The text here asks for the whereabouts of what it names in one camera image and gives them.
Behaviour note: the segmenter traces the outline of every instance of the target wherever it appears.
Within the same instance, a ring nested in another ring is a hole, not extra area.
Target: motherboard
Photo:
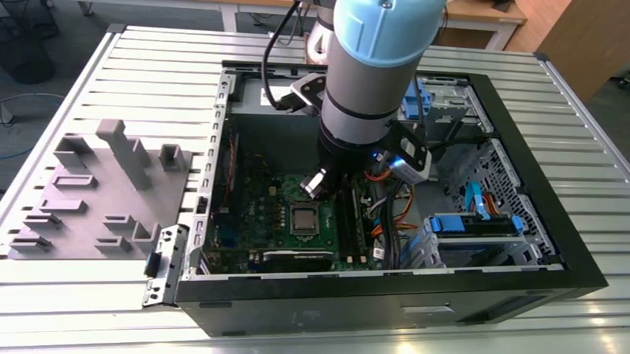
[[[220,208],[213,216],[214,234],[204,247],[210,273],[257,273],[268,271],[264,268],[273,262],[280,268],[286,264],[292,271],[353,271],[376,266],[367,257],[359,184],[351,185],[345,195],[311,201],[299,186],[304,177],[245,177],[232,207]]]

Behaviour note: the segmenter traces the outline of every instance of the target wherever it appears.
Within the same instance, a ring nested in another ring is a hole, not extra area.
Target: slotted aluminum table
[[[186,186],[196,188],[220,61],[260,60],[266,42],[262,35],[146,27],[105,34],[0,202],[0,254],[50,177],[61,135],[104,144],[93,135],[98,119],[124,119],[146,149],[176,143],[197,152]],[[303,63],[303,44],[273,49],[270,61]],[[210,339],[180,310],[140,310],[144,261],[0,260],[0,350],[630,353],[628,163],[555,69],[532,55],[431,48],[419,68],[489,76],[609,287],[495,325]],[[192,192],[181,208],[192,210]],[[181,212],[178,222],[190,221]]]

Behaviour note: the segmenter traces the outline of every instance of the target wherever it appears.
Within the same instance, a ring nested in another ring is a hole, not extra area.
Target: desk leg
[[[512,37],[515,28],[517,24],[511,24],[504,22],[500,25],[500,29],[493,33],[488,45],[485,46],[487,50],[503,50],[505,44],[509,42],[509,38]]]
[[[220,4],[218,10],[220,10],[220,17],[222,19],[222,31],[237,32],[237,28],[236,28],[237,5]]]
[[[82,15],[92,16],[94,14],[94,12],[92,11],[92,3],[85,2],[85,1],[77,1],[77,3],[78,3],[80,11],[82,12]]]

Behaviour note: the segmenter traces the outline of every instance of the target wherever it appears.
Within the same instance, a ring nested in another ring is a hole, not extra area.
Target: black trash bin
[[[10,17],[13,17],[25,31],[38,39],[52,38],[58,34],[57,23],[50,9],[38,0],[0,0]]]
[[[40,40],[12,17],[0,17],[0,66],[18,83],[41,83],[54,74]]]

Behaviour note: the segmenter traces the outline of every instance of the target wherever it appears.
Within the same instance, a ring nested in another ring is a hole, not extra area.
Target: light blue robot arm cap
[[[411,62],[440,27],[445,0],[337,0],[335,35],[353,59],[389,68]]]

